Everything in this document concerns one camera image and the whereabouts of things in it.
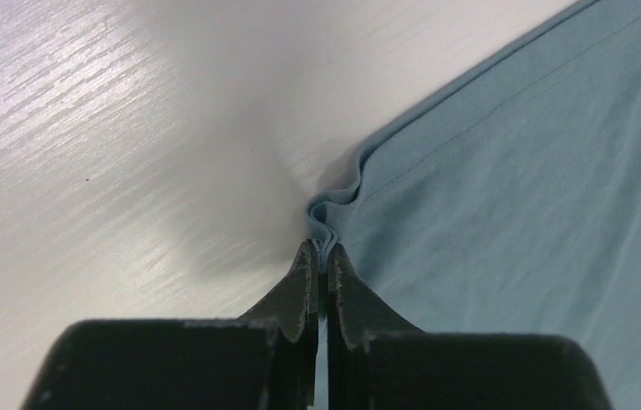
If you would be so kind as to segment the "teal blue t-shirt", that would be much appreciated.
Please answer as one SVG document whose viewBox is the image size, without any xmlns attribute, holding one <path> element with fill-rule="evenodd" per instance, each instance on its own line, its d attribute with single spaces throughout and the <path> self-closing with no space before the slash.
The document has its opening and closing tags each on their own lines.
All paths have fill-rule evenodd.
<svg viewBox="0 0 641 410">
<path fill-rule="evenodd" d="M 415 325 L 562 334 L 641 409 L 641 1 L 580 1 L 514 41 L 306 215 Z"/>
</svg>

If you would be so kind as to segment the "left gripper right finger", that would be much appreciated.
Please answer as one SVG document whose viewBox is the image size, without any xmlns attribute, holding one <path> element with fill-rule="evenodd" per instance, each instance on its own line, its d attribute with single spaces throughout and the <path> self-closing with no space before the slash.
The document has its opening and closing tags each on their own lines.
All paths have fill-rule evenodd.
<svg viewBox="0 0 641 410">
<path fill-rule="evenodd" d="M 597 368 L 574 341 L 506 333 L 428 333 L 354 271 L 327 264 L 331 409 L 609 409 Z"/>
</svg>

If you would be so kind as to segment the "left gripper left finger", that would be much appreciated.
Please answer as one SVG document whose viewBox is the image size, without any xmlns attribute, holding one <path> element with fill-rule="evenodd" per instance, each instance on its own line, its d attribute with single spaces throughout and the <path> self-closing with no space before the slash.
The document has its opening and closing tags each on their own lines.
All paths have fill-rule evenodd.
<svg viewBox="0 0 641 410">
<path fill-rule="evenodd" d="M 91 319 L 70 325 L 25 409 L 305 409 L 315 398 L 318 264 L 288 273 L 234 319 Z"/>
</svg>

